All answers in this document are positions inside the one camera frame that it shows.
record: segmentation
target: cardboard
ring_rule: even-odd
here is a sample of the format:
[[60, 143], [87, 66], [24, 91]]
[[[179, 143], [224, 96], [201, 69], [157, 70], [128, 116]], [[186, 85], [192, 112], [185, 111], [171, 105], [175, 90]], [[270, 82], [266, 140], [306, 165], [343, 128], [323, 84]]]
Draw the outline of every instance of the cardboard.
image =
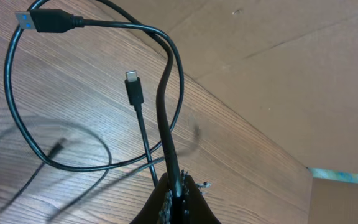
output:
[[358, 184], [313, 179], [308, 224], [358, 224]]
[[[193, 78], [358, 14], [355, 0], [114, 2], [142, 23], [170, 35], [181, 53], [186, 73]], [[122, 20], [108, 7], [95, 3]], [[147, 44], [152, 43], [146, 35], [135, 33]], [[155, 44], [151, 46], [162, 52]]]
[[358, 16], [197, 82], [305, 166], [358, 174]]

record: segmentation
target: usb cable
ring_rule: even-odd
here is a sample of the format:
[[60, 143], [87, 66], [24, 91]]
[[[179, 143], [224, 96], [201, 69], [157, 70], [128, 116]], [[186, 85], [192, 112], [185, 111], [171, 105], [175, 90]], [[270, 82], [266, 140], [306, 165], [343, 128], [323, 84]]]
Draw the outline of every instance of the usb cable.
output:
[[[41, 159], [42, 162], [55, 167], [57, 169], [66, 170], [70, 172], [94, 172], [101, 170], [109, 170], [117, 167], [126, 166], [133, 164], [137, 161], [140, 161], [144, 158], [147, 159], [148, 164], [150, 164], [150, 171], [152, 173], [153, 182], [156, 185], [158, 182], [157, 175], [155, 173], [155, 168], [152, 166], [155, 161], [152, 160], [151, 153], [156, 151], [160, 146], [163, 147], [167, 174], [168, 174], [168, 183], [169, 188], [172, 191], [173, 199], [180, 200], [183, 196], [182, 189], [182, 179], [181, 173], [179, 170], [177, 154], [175, 152], [175, 146], [173, 143], [171, 131], [175, 127], [180, 108], [183, 102], [184, 95], [184, 74], [183, 67], [181, 64], [180, 56], [175, 44], [172, 42], [171, 38], [164, 33], [163, 31], [141, 24], [123, 9], [115, 5], [114, 3], [108, 0], [97, 0], [105, 5], [113, 8], [118, 13], [123, 15], [130, 22], [115, 22], [115, 21], [96, 21], [91, 19], [83, 19], [81, 16], [74, 16], [60, 9], [39, 9], [47, 0], [36, 0], [36, 2], [31, 5], [26, 12], [17, 12], [16, 17], [19, 21], [19, 26], [15, 30], [12, 39], [9, 43], [6, 61], [4, 66], [4, 89], [6, 94], [6, 100], [8, 103], [9, 110], [11, 111], [12, 118], [15, 121], [19, 131], [22, 133], [24, 139], [29, 144], [30, 148], [34, 153]], [[137, 114], [137, 119], [139, 121], [140, 131], [142, 133], [142, 139], [144, 143], [145, 153], [141, 156], [129, 159], [127, 161], [109, 163], [103, 166], [94, 166], [94, 167], [73, 167], [59, 162], [55, 162], [50, 157], [48, 157], [33, 139], [31, 133], [27, 130], [25, 124], [21, 120], [19, 112], [16, 108], [14, 101], [13, 91], [12, 91], [12, 63], [14, 58], [14, 52], [16, 50], [20, 36], [25, 29], [33, 29], [37, 32], [51, 32], [51, 33], [63, 33], [70, 29], [77, 27], [85, 26], [100, 26], [100, 27], [113, 27], [113, 28], [124, 28], [124, 29], [138, 29], [144, 31], [148, 34], [153, 40], [159, 43], [167, 53], [167, 65], [163, 71], [160, 83], [157, 88], [156, 95], [156, 111], [157, 111], [157, 123], [158, 130], [160, 133], [161, 141], [157, 143], [154, 147], [150, 149], [149, 142], [147, 140], [147, 134], [145, 131], [144, 119], [142, 116], [142, 106], [143, 103], [143, 93], [140, 84], [140, 78], [137, 77], [136, 72], [128, 72], [127, 79], [125, 80], [127, 93], [129, 97], [129, 103], [134, 106], [134, 109]], [[179, 98], [177, 103], [177, 108], [175, 110], [174, 117], [172, 119], [171, 125], [168, 123], [167, 113], [165, 110], [165, 89], [167, 87], [167, 82], [170, 76], [171, 69], [173, 67], [173, 59], [175, 58], [177, 63], [177, 69], [179, 73], [180, 81], [180, 91]]]

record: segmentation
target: black cable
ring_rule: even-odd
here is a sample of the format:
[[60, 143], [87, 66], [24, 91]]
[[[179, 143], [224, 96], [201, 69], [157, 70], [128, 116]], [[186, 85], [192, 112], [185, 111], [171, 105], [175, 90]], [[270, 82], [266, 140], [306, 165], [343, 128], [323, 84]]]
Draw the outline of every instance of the black cable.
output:
[[[32, 9], [37, 9], [40, 6], [42, 6], [44, 3], [46, 3], [48, 0], [38, 0], [36, 2], [34, 2], [30, 8], [28, 8], [29, 10]], [[155, 32], [158, 29], [155, 28], [151, 28], [149, 26], [145, 26], [147, 27], [146, 29], [149, 32]], [[114, 164], [107, 164], [104, 166], [95, 166], [95, 167], [73, 167], [73, 166], [66, 166], [63, 165], [61, 163], [55, 162], [51, 159], [49, 159], [44, 152], [41, 150], [41, 148], [38, 146], [38, 144], [34, 141], [31, 133], [27, 130], [25, 124], [23, 123], [19, 112], [17, 110], [16, 107], [16, 103], [14, 101], [14, 97], [13, 97], [13, 90], [12, 90], [12, 82], [11, 82], [11, 78], [12, 78], [12, 64], [13, 64], [13, 59], [14, 59], [14, 53], [16, 51], [16, 47], [18, 44], [18, 41], [20, 39], [21, 34], [23, 33], [23, 29], [21, 29], [19, 26], [16, 27], [15, 32], [12, 35], [12, 39], [9, 43], [8, 46], [8, 50], [7, 50], [7, 54], [6, 54], [6, 59], [5, 59], [5, 66], [4, 66], [4, 89], [5, 89], [5, 96], [6, 96], [6, 100], [7, 100], [7, 104], [9, 107], [9, 110], [12, 114], [12, 118], [15, 121], [17, 127], [19, 128], [19, 131], [22, 133], [24, 139], [27, 141], [27, 143], [29, 144], [30, 148], [34, 151], [34, 153], [46, 164], [53, 166], [57, 169], [61, 169], [61, 170], [66, 170], [66, 171], [70, 171], [70, 172], [94, 172], [94, 171], [100, 171], [100, 170], [106, 170], [106, 169], [113, 169], [113, 168], [117, 168], [117, 167], [122, 167], [122, 166], [126, 166], [129, 164], [132, 164], [134, 162], [140, 161], [142, 159], [144, 159], [146, 157], [145, 154], [135, 157], [133, 159], [129, 159], [127, 161], [123, 161], [123, 162], [117, 162]], [[165, 133], [164, 135], [168, 135], [170, 136], [170, 131], [175, 127], [176, 121], [178, 119], [178, 115], [180, 112], [180, 108], [181, 108], [181, 104], [183, 102], [183, 95], [184, 95], [184, 74], [183, 74], [183, 68], [181, 65], [181, 60], [178, 54], [178, 51], [175, 47], [174, 44], [172, 44], [173, 42], [170, 40], [170, 45], [171, 47], [173, 46], [173, 52], [175, 54], [176, 60], [177, 60], [177, 66], [178, 66], [178, 71], [179, 71], [179, 80], [180, 80], [180, 92], [179, 92], [179, 99], [178, 99], [178, 104], [177, 104], [177, 108], [171, 123], [170, 128], [168, 127], [168, 134]], [[164, 79], [167, 79], [169, 77], [169, 73], [172, 67], [172, 57], [170, 57], [168, 55], [168, 62], [167, 62], [167, 66], [165, 67], [164, 70], [164, 74], [163, 77]], [[162, 100], [161, 100], [161, 95], [159, 97], [159, 100], [157, 100], [157, 103], [161, 103], [163, 102], [163, 96], [162, 96]], [[157, 115], [158, 119], [163, 120], [167, 115], [164, 113], [163, 115], [159, 116]], [[163, 131], [166, 130], [166, 125], [163, 124]], [[159, 147], [161, 146], [161, 143], [157, 143], [151, 150], [150, 152], [153, 153], [155, 150], [157, 150]]]
[[[137, 122], [139, 123], [140, 132], [142, 133], [142, 140], [143, 140], [143, 145], [144, 145], [144, 149], [145, 149], [145, 153], [146, 153], [146, 159], [147, 159], [147, 162], [150, 163], [150, 162], [152, 162], [153, 159], [152, 159], [152, 155], [150, 153], [149, 140], [147, 139], [146, 127], [144, 124], [144, 119], [143, 119], [143, 114], [142, 114], [142, 107], [141, 106], [135, 107], [135, 111], [136, 111], [136, 116], [137, 116]], [[158, 184], [158, 177], [157, 177], [157, 173], [155, 172], [154, 166], [150, 166], [150, 173], [152, 174], [154, 187], [156, 187]]]
[[[38, 0], [34, 2], [30, 8], [28, 8], [28, 11], [32, 9], [38, 9], [40, 6], [45, 4], [48, 0]], [[173, 196], [175, 198], [180, 198], [182, 196], [182, 189], [181, 189], [181, 176], [177, 161], [177, 155], [175, 152], [175, 146], [173, 144], [171, 131], [175, 127], [176, 121], [178, 119], [178, 115], [180, 112], [180, 108], [183, 102], [183, 95], [184, 95], [184, 74], [183, 74], [183, 67], [181, 65], [180, 56], [178, 53], [178, 50], [175, 46], [175, 44], [172, 42], [172, 40], [169, 38], [167, 34], [160, 31], [159, 29], [156, 29], [154, 27], [145, 26], [140, 24], [139, 21], [137, 21], [135, 18], [133, 18], [131, 15], [129, 15], [126, 11], [118, 7], [112, 2], [109, 2], [107, 0], [98, 0], [107, 6], [113, 8], [118, 13], [122, 14], [126, 19], [130, 20], [133, 23], [125, 23], [125, 22], [109, 22], [109, 21], [93, 21], [93, 20], [85, 20], [83, 25], [87, 26], [105, 26], [105, 27], [116, 27], [116, 28], [127, 28], [127, 29], [140, 29], [145, 31], [151, 38], [153, 38], [156, 42], [158, 42], [166, 51], [167, 53], [167, 65], [163, 71], [163, 75], [161, 77], [160, 84], [157, 89], [157, 96], [156, 96], [156, 106], [157, 106], [157, 121], [158, 121], [158, 129], [160, 131], [161, 141], [157, 143], [151, 150], [150, 153], [153, 153], [155, 150], [157, 150], [161, 145], [163, 146], [165, 160], [167, 162], [167, 172], [168, 172], [168, 179], [170, 183], [170, 188], [173, 191]], [[5, 95], [7, 104], [9, 107], [9, 110], [11, 111], [12, 118], [15, 121], [17, 127], [19, 128], [19, 131], [22, 133], [24, 139], [29, 144], [30, 148], [35, 152], [35, 154], [42, 160], [42, 162], [55, 167], [57, 169], [71, 171], [71, 172], [94, 172], [99, 170], [105, 170], [104, 175], [101, 179], [99, 179], [90, 189], [88, 189], [86, 192], [81, 194], [76, 200], [72, 201], [72, 203], [69, 203], [67, 207], [64, 209], [67, 209], [70, 207], [73, 203], [76, 203], [79, 201], [82, 197], [84, 197], [88, 192], [90, 192], [94, 187], [96, 187], [101, 180], [106, 176], [107, 170], [126, 166], [129, 164], [133, 164], [141, 159], [144, 159], [145, 157], [148, 158], [148, 161], [150, 162], [151, 156], [149, 157], [146, 153], [135, 157], [133, 159], [129, 159], [127, 161], [123, 162], [117, 162], [112, 164], [111, 160], [109, 164], [103, 165], [103, 166], [94, 166], [94, 167], [73, 167], [73, 166], [67, 166], [64, 164], [61, 164], [59, 162], [55, 162], [51, 158], [45, 155], [45, 153], [41, 150], [41, 148], [38, 146], [38, 144], [34, 141], [33, 137], [31, 136], [30, 132], [27, 130], [26, 125], [21, 120], [21, 117], [19, 115], [19, 112], [16, 107], [16, 103], [14, 101], [13, 97], [13, 90], [12, 90], [12, 83], [11, 83], [11, 77], [12, 77], [12, 63], [14, 59], [14, 53], [19, 41], [19, 38], [22, 34], [23, 30], [17, 26], [15, 32], [12, 35], [12, 39], [9, 43], [7, 54], [6, 54], [6, 60], [5, 60], [5, 66], [4, 66], [4, 89], [5, 89]], [[168, 42], [169, 46], [161, 40], [157, 35], [161, 36], [165, 39], [165, 41]], [[173, 66], [173, 54], [177, 61], [177, 67], [178, 67], [178, 73], [179, 73], [179, 81], [180, 81], [180, 92], [179, 92], [179, 98], [177, 103], [177, 108], [175, 110], [175, 114], [173, 116], [173, 120], [171, 125], [169, 126], [168, 120], [167, 120], [167, 114], [165, 109], [165, 89], [166, 85], [170, 76], [170, 72]], [[142, 132], [142, 138], [144, 140], [144, 146], [145, 151], [148, 151], [148, 141], [147, 136], [145, 135], [145, 132], [142, 131], [142, 127], [144, 126], [144, 122], [142, 122], [143, 117], [139, 119], [139, 115], [137, 112], [138, 120], [139, 120], [139, 126], [141, 128]], [[152, 164], [148, 163], [146, 164], [146, 167], [150, 167], [150, 171], [153, 176], [153, 180], [155, 182], [154, 175], [155, 170], [153, 171], [154, 167], [152, 167]]]
[[[139, 29], [142, 31], [154, 32], [155, 34], [161, 36], [163, 39], [165, 39], [165, 41], [168, 42], [177, 60], [178, 68], [179, 65], [181, 65], [179, 52], [175, 44], [166, 33], [164, 33], [163, 31], [157, 28], [147, 25], [142, 25], [142, 24], [128, 23], [128, 22], [96, 21], [91, 19], [85, 19], [83, 24], [85, 26]], [[169, 60], [172, 53], [170, 49], [166, 49], [166, 51]], [[167, 112], [165, 110], [165, 89], [167, 87], [169, 76], [170, 76], [170, 72], [168, 73], [164, 72], [161, 77], [160, 84], [158, 85], [157, 88], [157, 96], [156, 96], [157, 122], [158, 122], [158, 130], [161, 136], [165, 161], [167, 164], [167, 174], [168, 174], [168, 182], [170, 184], [170, 189], [172, 190], [172, 194], [174, 198], [180, 198], [182, 196], [181, 175], [180, 175], [177, 155], [175, 152], [175, 146], [173, 144], [172, 135], [169, 130]]]

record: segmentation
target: wooden table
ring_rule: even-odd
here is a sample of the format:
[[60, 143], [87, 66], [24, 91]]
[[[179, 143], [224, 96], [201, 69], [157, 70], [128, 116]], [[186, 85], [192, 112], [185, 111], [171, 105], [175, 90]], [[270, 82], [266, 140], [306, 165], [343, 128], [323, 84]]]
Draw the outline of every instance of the wooden table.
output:
[[[4, 57], [17, 22], [14, 11], [30, 1], [0, 1], [0, 132], [13, 125], [2, 88]], [[93, 19], [110, 19], [89, 1], [51, 1]], [[87, 27], [65, 34], [27, 30], [13, 69], [14, 95], [24, 121], [72, 121], [97, 132], [109, 145], [114, 162], [144, 152], [135, 112], [128, 104], [124, 75], [137, 70], [142, 79], [144, 116], [150, 144], [158, 137], [155, 92], [165, 59], [126, 30]], [[177, 103], [177, 71], [167, 87], [169, 117]], [[212, 186], [205, 198], [222, 223], [307, 223], [311, 174], [283, 149], [233, 113], [193, 80], [186, 78], [183, 109], [173, 138], [180, 168], [197, 182]], [[97, 141], [62, 126], [30, 128], [48, 150], [64, 136], [70, 147], [57, 159], [70, 164], [106, 163]], [[153, 157], [162, 155], [158, 150]], [[114, 169], [101, 186], [144, 163]], [[23, 186], [40, 161], [16, 131], [0, 140], [0, 208]], [[158, 176], [165, 164], [156, 165]], [[0, 216], [0, 223], [43, 223], [101, 175], [69, 173], [46, 167], [24, 194]], [[153, 189], [148, 170], [122, 181], [57, 217], [55, 223], [129, 223]]]

